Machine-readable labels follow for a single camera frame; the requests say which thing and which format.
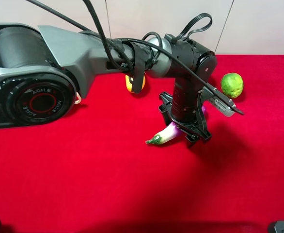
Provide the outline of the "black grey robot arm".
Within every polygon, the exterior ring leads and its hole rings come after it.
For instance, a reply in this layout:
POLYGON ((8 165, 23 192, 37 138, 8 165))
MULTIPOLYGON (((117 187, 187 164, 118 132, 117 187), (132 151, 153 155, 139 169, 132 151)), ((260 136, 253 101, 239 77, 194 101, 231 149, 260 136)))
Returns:
POLYGON ((103 41, 89 31, 0 23, 0 129, 60 119, 87 96, 97 75, 129 74, 132 92, 140 93, 150 74, 174 78, 173 93, 160 94, 166 124, 192 143, 206 141, 202 105, 213 97, 208 78, 215 66, 214 53, 190 39, 103 41))

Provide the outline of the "grey textured gripper finger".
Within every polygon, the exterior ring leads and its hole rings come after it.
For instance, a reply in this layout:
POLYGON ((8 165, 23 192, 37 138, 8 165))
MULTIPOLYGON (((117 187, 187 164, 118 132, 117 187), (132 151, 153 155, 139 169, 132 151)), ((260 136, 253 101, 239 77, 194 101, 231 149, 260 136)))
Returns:
POLYGON ((199 136, 197 135, 186 135, 185 138, 187 139, 187 148, 191 148, 196 142, 200 140, 199 136))

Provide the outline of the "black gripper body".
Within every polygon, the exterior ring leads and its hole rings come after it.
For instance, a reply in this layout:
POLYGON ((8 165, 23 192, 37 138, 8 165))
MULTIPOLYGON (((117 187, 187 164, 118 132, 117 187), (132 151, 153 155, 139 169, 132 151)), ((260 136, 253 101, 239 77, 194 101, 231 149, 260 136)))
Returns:
POLYGON ((202 91, 198 92, 196 104, 189 109, 178 110, 173 102, 173 96, 163 92, 159 95, 162 101, 159 111, 162 113, 165 124, 174 123, 177 129, 186 134, 189 141, 199 139, 207 141, 210 139, 210 132, 207 129, 205 115, 202 110, 202 91))

